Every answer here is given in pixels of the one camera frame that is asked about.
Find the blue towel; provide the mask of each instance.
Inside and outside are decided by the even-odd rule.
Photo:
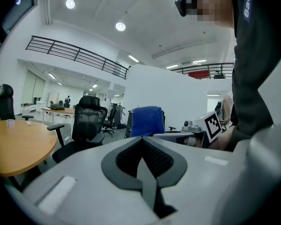
[[[133,110],[131,137],[164,133],[163,112],[160,107],[138,107]]]

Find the blue label on sleeve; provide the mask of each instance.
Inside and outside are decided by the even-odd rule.
[[[244,19],[249,23],[252,10],[252,0],[244,0],[243,15]]]

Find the white ceiling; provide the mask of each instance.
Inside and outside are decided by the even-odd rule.
[[[48,80],[50,82],[60,82],[63,86],[79,88],[86,91],[92,89],[92,92],[107,94],[107,90],[111,84],[109,81],[103,79],[80,74],[66,69],[56,68],[46,64],[35,62],[31,63],[23,60],[22,63],[38,69],[41,73],[45,74],[48,77]],[[51,73],[56,79],[51,78],[48,73]],[[116,94],[119,95],[122,95],[125,92],[125,88],[118,84],[114,84],[113,90]]]
[[[227,56],[234,47],[229,46],[233,39],[231,30],[198,22],[196,16],[181,17],[174,1],[75,0],[75,8],[67,9],[66,0],[50,0],[50,8],[53,21],[92,30],[141,60],[143,53],[140,55],[137,49],[128,51],[132,49],[125,44],[128,38],[139,45],[157,67],[201,59],[207,59],[207,63],[233,62],[234,57]],[[92,27],[94,22],[100,25]],[[117,22],[126,24],[124,32],[115,30]]]

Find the round wooden table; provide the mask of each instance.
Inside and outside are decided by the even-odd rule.
[[[8,128],[6,120],[0,121],[0,175],[15,176],[35,167],[49,156],[56,141],[55,131],[48,131],[44,124],[29,126],[15,120],[15,126]]]

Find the red object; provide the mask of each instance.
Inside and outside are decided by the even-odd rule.
[[[209,78],[209,71],[203,70],[203,71],[190,72],[188,73],[188,76],[196,79]]]

